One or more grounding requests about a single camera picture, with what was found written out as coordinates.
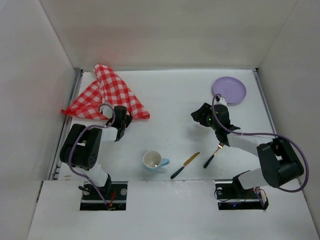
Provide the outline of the red white checkered cloth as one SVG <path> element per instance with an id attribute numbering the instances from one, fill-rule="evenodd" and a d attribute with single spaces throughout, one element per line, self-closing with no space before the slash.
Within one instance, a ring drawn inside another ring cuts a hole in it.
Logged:
<path id="1" fill-rule="evenodd" d="M 107 113 L 102 113 L 100 106 L 110 104 L 113 108 L 126 107 L 134 120 L 150 118 L 144 105 L 112 68 L 97 64 L 93 71 L 95 81 L 80 93 L 67 109 L 62 109 L 62 114 L 80 119 L 107 120 L 110 117 Z"/>

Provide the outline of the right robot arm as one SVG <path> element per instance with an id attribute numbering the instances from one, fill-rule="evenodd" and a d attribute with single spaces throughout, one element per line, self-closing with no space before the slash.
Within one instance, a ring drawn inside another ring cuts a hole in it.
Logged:
<path id="1" fill-rule="evenodd" d="M 304 175 L 303 184 L 292 192 L 304 189 L 309 180 L 309 165 L 299 146 L 286 136 L 275 133 L 244 133 L 231 124 L 228 108 L 223 104 L 204 103 L 191 113 L 192 119 L 214 130 L 225 146 L 241 149 L 257 156 L 260 167 L 242 172 L 232 179 L 235 193 L 261 186 L 281 190 L 282 185 Z"/>

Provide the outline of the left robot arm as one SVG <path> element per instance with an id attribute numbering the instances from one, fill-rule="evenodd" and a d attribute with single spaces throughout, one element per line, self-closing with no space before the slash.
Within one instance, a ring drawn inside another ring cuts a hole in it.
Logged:
<path id="1" fill-rule="evenodd" d="M 60 161 L 67 164 L 71 172 L 84 178 L 88 186 L 83 188 L 89 194 L 106 198 L 111 192 L 111 177 L 97 163 L 102 142 L 118 142 L 124 136 L 126 128 L 133 120 L 131 112 L 125 106 L 110 107 L 111 118 L 105 125 L 75 123 L 72 125 L 60 150 Z"/>

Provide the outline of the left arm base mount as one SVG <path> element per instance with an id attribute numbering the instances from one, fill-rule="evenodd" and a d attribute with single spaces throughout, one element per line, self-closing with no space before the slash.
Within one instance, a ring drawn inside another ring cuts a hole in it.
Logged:
<path id="1" fill-rule="evenodd" d="M 100 187 L 100 193 L 85 182 L 78 187 L 82 191 L 80 211 L 125 211 L 127 207 L 128 182 L 113 181 L 108 189 Z"/>

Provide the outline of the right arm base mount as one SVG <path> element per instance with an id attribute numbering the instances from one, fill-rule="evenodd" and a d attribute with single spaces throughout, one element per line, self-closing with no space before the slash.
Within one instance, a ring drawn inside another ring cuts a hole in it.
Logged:
<path id="1" fill-rule="evenodd" d="M 254 187 L 238 191 L 232 181 L 216 181 L 214 196 L 221 211 L 265 211 L 269 207 L 269 198 L 264 189 Z"/>

